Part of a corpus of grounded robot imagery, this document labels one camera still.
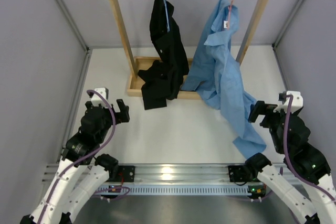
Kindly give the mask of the light blue shirt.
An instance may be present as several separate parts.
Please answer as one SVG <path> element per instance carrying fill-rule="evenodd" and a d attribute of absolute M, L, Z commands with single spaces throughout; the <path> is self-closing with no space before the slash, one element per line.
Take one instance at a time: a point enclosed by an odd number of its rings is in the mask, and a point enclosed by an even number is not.
<path fill-rule="evenodd" d="M 266 143 L 248 122 L 256 99 L 245 91 L 239 63 L 231 54 L 231 39 L 239 29 L 239 11 L 229 0 L 219 0 L 201 33 L 192 65 L 181 87 L 195 91 L 219 110 L 237 137 L 233 143 L 246 159 L 266 149 Z"/>

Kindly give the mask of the pink wire hanger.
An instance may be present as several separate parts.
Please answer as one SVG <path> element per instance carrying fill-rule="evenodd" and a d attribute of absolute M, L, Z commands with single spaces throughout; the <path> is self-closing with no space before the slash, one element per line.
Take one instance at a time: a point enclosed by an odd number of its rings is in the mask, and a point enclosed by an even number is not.
<path fill-rule="evenodd" d="M 230 5 L 229 5 L 229 13 L 228 13 L 228 20 L 227 20 L 227 29 L 229 30 L 230 29 L 230 20 L 231 20 L 231 14 L 232 14 L 232 8 L 233 8 L 233 5 L 234 5 L 234 1 L 235 0 L 231 0 L 230 2 Z"/>

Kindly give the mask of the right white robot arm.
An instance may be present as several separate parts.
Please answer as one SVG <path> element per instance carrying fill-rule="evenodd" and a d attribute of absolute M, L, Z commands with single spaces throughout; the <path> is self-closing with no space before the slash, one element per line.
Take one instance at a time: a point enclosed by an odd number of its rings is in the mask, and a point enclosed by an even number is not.
<path fill-rule="evenodd" d="M 244 174 L 267 185 L 290 209 L 299 223 L 335 223 L 335 187 L 325 156 L 309 142 L 310 130 L 297 112 L 257 101 L 251 106 L 249 122 L 262 115 L 261 126 L 269 129 L 275 150 L 301 182 L 308 197 L 289 183 L 271 161 L 257 153 L 245 161 Z"/>

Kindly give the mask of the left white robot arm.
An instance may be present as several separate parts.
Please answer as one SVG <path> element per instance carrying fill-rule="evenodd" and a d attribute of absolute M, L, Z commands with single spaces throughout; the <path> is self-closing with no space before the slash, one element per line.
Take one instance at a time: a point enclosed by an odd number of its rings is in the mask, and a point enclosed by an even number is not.
<path fill-rule="evenodd" d="M 117 100 L 116 112 L 107 101 L 86 102 L 78 132 L 68 140 L 55 176 L 37 208 L 21 223 L 74 223 L 86 202 L 106 181 L 119 174 L 119 162 L 109 154 L 96 154 L 111 140 L 109 130 L 128 123 L 129 106 Z"/>

